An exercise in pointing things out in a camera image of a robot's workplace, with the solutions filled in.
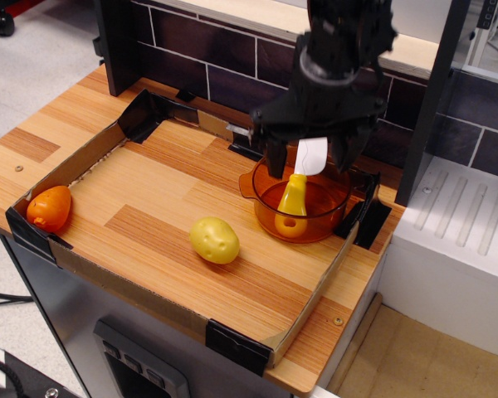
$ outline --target wooden countertop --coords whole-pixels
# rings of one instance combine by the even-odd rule
[[[144,88],[166,96],[175,94],[174,90],[166,86],[142,79],[119,97],[112,97],[108,92],[105,68],[102,66],[0,139],[1,233],[11,235],[5,217],[6,209],[85,142],[114,122],[130,101]],[[247,125],[249,121],[244,114],[232,112],[204,100],[197,100],[193,105],[241,125]],[[104,289],[118,294],[121,298],[127,299],[154,316],[157,315],[154,313],[154,308],[144,304],[148,301],[148,294],[152,297],[163,295],[191,311],[203,313],[207,318],[234,323],[237,330],[240,329],[247,334],[255,333],[257,341],[265,340],[266,336],[273,336],[289,324],[288,317],[293,316],[295,311],[292,309],[299,306],[299,301],[302,302],[306,296],[310,295],[310,291],[318,281],[318,276],[334,258],[342,240],[332,236],[312,245],[289,245],[275,240],[268,236],[251,217],[252,203],[248,200],[241,204],[241,210],[234,215],[227,212],[225,206],[216,206],[213,210],[215,214],[203,214],[204,211],[210,212],[210,206],[204,206],[203,201],[204,203],[213,201],[215,194],[221,193],[222,198],[227,195],[226,197],[232,197],[233,201],[240,203],[237,198],[237,189],[232,182],[237,181],[237,176],[241,172],[249,172],[254,163],[240,155],[228,152],[228,143],[220,138],[183,127],[188,129],[187,133],[193,137],[190,143],[174,131],[182,128],[180,125],[165,122],[161,127],[163,130],[159,139],[171,145],[166,147],[166,151],[183,151],[184,153],[195,151],[197,153],[206,149],[208,151],[206,156],[213,159],[216,155],[211,151],[225,150],[228,165],[224,166],[221,163],[217,165],[218,173],[209,176],[207,183],[210,187],[207,186],[207,189],[200,189],[198,184],[192,187],[190,195],[186,195],[190,187],[181,187],[185,192],[175,192],[173,197],[132,203],[132,206],[121,197],[111,196],[111,184],[117,183],[117,180],[111,182],[107,179],[104,180],[106,185],[96,193],[105,196],[106,201],[97,209],[81,206],[83,203],[81,198],[88,197],[91,194],[89,190],[99,185],[80,182],[73,187],[73,195],[77,197],[77,206],[72,213],[71,226],[65,228],[59,235],[74,246],[77,254],[99,266],[96,267],[98,276],[103,276],[103,273],[117,275],[121,280],[128,281],[129,285],[142,288],[140,296],[125,297],[125,292],[111,289],[110,285],[103,286]],[[136,151],[131,145],[119,156],[129,157],[130,160],[126,164],[133,164]],[[400,177],[399,170],[365,158],[359,160],[358,166],[368,172],[382,172],[383,185],[379,196],[385,204],[393,208],[393,211],[370,250],[353,246],[339,273],[324,292],[322,299],[285,356],[275,368],[266,369],[264,374],[266,379],[298,396],[307,396],[320,378],[403,212],[402,207],[393,203]],[[156,172],[162,172],[157,169],[158,166],[154,167],[156,168],[148,171],[153,173],[149,176],[152,181],[155,179]],[[188,162],[184,166],[172,167],[173,170],[175,168],[177,168],[176,174],[182,173],[179,177],[171,176],[177,181],[180,181],[181,177],[202,180],[199,174],[199,164]],[[130,175],[134,172],[140,174],[146,171],[129,170]],[[92,177],[88,178],[95,178],[101,173],[103,173],[103,168],[93,172]],[[105,177],[114,176],[106,172]],[[154,194],[154,188],[148,189]],[[192,222],[200,215],[221,216],[228,221],[229,217],[243,218],[244,226],[238,227],[240,229],[237,230],[242,241],[241,262],[235,266],[203,267],[203,262],[198,260],[191,248],[188,248],[188,244],[182,248],[180,254],[188,263],[182,271],[178,265],[180,261],[178,253],[170,251],[173,248],[161,250],[160,253],[155,249],[158,246],[155,243],[156,240],[166,233],[169,222],[166,220],[161,222],[155,218],[157,214],[155,212],[158,210],[154,207],[155,205],[176,206],[175,204],[182,200],[178,197],[179,194],[184,194],[184,200],[188,202],[188,209],[191,210],[184,216],[175,212],[171,215],[172,218],[179,218],[176,220],[178,229],[169,230],[170,233],[184,235]],[[148,233],[147,236],[141,233],[140,228],[144,223],[148,224],[149,231],[151,228],[157,228],[156,232]],[[135,228],[135,236],[143,238],[138,241],[137,250],[124,252],[119,247],[127,243],[121,234],[118,235],[119,228],[123,224],[125,228],[129,226]],[[101,246],[104,244],[104,237],[108,235],[110,235],[111,243],[105,242],[107,244],[105,250]],[[263,245],[266,245],[269,250],[255,250],[256,247]],[[128,255],[129,258],[126,261],[119,261],[117,260],[120,258],[119,255]],[[162,257],[162,267],[151,263],[150,260],[156,255]],[[71,270],[77,271],[86,279],[94,280],[93,269]],[[161,279],[161,274],[168,279]],[[168,288],[170,284],[174,284],[171,289]],[[255,294],[251,286],[260,293]],[[203,300],[203,297],[207,297],[203,296],[206,294],[203,292],[208,289],[217,291],[217,294],[213,295],[214,303],[207,303]],[[275,296],[278,297],[275,300],[276,303],[270,303],[274,301],[271,298]],[[344,323],[335,324],[333,321],[336,318],[341,318]]]

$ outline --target yellow toy spoon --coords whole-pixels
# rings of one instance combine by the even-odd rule
[[[292,216],[307,216],[306,214],[306,176],[319,174],[326,165],[328,141],[326,137],[306,138],[299,140],[295,169],[282,194],[278,211]],[[303,235],[308,226],[308,220],[299,217],[275,215],[275,228],[286,238],[297,238]]]

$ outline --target cardboard tray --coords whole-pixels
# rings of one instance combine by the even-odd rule
[[[10,207],[7,222],[19,245],[262,375],[302,329],[358,223],[349,229],[353,239],[288,245],[272,238],[237,191],[237,177],[254,161],[166,119],[196,124],[198,112],[143,91]],[[24,218],[29,201],[56,185],[72,190],[58,235]],[[192,251],[188,231],[199,215],[226,219],[240,236],[232,264],[211,265]]]

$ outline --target tile backsplash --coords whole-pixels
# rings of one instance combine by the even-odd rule
[[[132,6],[144,77],[246,113],[287,90],[294,42],[152,0],[136,0]],[[374,73],[361,70],[356,83],[361,86],[372,81]],[[487,83],[476,90],[483,94],[496,89],[486,88]],[[364,154],[404,166],[426,87],[425,80],[386,72],[378,95],[387,100],[388,108]],[[445,123],[447,131],[439,142],[438,155],[498,174],[498,167],[491,162],[497,160],[498,120],[490,122],[498,109],[472,111],[472,101],[480,101],[472,96],[473,90],[456,88],[454,98],[461,100],[451,107],[453,114]]]
[[[498,83],[461,71],[451,79],[435,154],[498,176]]]

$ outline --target grout line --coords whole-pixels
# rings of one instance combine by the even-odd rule
[[[385,119],[385,115],[384,117],[379,117],[379,120],[383,121],[385,124],[389,124],[391,126],[395,126],[395,127],[398,127],[399,129],[403,129],[403,130],[407,130],[407,131],[415,131],[414,129],[410,129],[409,127],[404,127],[404,126],[401,126],[400,124],[396,124],[394,122],[390,122],[389,120],[386,120]]]
[[[478,152],[478,148],[480,147],[481,139],[483,138],[483,135],[485,134],[485,127],[481,127],[480,131],[480,137],[478,137],[478,140],[476,142],[476,146],[474,147],[474,151],[472,152],[471,159],[469,160],[467,166],[472,167],[472,164],[474,163],[474,158],[476,157],[476,154]]]
[[[157,46],[157,38],[155,37],[155,27],[153,25],[153,16],[151,15],[151,7],[148,7],[149,25],[151,26],[151,36],[153,37],[153,45]]]
[[[258,80],[258,37],[255,38],[255,77]]]
[[[176,52],[176,51],[173,51],[173,50],[168,50],[166,48],[161,48],[161,47],[154,47],[154,46],[151,46],[150,44],[148,43],[144,43],[142,41],[138,41],[138,43],[144,45],[144,46],[148,46],[148,47],[151,47],[151,48],[154,48],[155,50],[159,50],[159,51],[165,51],[165,52],[168,52],[170,54],[174,54],[175,56],[181,56],[182,58],[186,58],[187,60],[191,60],[191,61],[196,61],[196,62],[199,62],[200,64],[204,64],[206,66],[213,66],[215,68],[218,68],[218,69],[221,69],[221,70],[225,70],[227,72],[231,72],[233,73],[234,75],[239,75],[239,76],[243,76],[243,77],[246,77],[247,79],[251,79],[251,80],[256,80],[256,81],[259,81],[261,83],[264,83],[266,85],[272,85],[273,87],[276,87],[276,88],[279,88],[279,89],[283,89],[283,90],[286,90],[287,87],[284,87],[283,85],[278,85],[276,83],[271,83],[270,81],[266,81],[266,80],[259,80],[257,79],[256,77],[254,76],[251,76],[251,75],[246,75],[246,74],[243,74],[241,72],[237,72],[235,70],[232,70],[232,69],[228,69],[224,66],[220,66],[220,65],[215,65],[215,64],[212,64],[210,62],[206,62],[206,61],[202,61],[202,60],[199,60],[197,58],[193,58],[191,56],[185,56],[184,54],[181,54],[180,52]]]
[[[389,106],[389,98],[391,97],[391,91],[393,90],[393,82],[394,81],[395,81],[395,78],[391,77],[391,82],[389,83],[389,88],[388,88],[388,96],[386,97],[386,102],[387,102],[388,106]],[[386,106],[386,108],[383,112],[383,119],[384,120],[388,115],[388,106]]]
[[[210,98],[210,78],[208,76],[208,64],[205,64],[205,76],[207,77],[207,99],[212,101]]]
[[[498,129],[494,129],[492,127],[489,127],[489,126],[485,126],[483,124],[478,124],[478,123],[474,123],[474,122],[471,122],[469,120],[464,120],[464,119],[459,119],[455,116],[450,116],[449,114],[440,114],[441,116],[444,116],[445,118],[447,119],[452,119],[452,120],[456,120],[458,122],[461,122],[461,123],[464,123],[464,124],[469,124],[470,126],[474,126],[474,127],[480,127],[480,128],[483,128],[483,129],[486,129],[486,130],[489,130],[491,131],[492,133],[498,133]]]
[[[412,85],[420,85],[421,87],[427,87],[427,85],[425,85],[424,83],[419,83],[418,81],[406,79],[405,77],[402,77],[402,76],[392,75],[390,71],[389,72],[385,71],[383,73],[383,75],[390,77],[392,79],[392,81],[394,79],[397,79],[397,80],[405,81],[406,83],[410,83]]]

